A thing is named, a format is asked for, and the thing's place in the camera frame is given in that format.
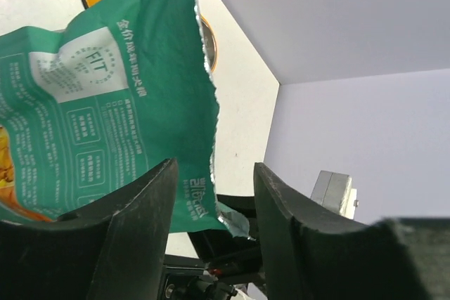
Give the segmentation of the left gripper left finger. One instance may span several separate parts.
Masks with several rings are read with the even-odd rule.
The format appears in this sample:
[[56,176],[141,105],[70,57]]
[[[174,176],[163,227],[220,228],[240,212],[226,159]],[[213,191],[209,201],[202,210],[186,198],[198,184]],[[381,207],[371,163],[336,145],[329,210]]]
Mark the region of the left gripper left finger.
[[57,221],[1,222],[2,299],[156,299],[172,221],[178,164]]

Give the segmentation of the green pet food bag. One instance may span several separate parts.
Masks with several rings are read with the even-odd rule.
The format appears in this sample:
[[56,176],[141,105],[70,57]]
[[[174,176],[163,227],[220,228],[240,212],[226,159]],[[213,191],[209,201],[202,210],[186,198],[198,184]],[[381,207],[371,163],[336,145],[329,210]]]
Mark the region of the green pet food bag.
[[1,219],[55,221],[179,165],[170,231],[247,237],[215,193],[219,114],[197,0],[101,0],[1,37]]

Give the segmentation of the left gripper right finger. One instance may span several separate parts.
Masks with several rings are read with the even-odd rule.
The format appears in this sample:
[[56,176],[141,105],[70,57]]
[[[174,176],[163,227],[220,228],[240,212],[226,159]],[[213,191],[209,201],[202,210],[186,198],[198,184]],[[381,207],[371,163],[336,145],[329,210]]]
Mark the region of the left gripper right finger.
[[269,299],[431,299],[399,225],[333,213],[254,166]]

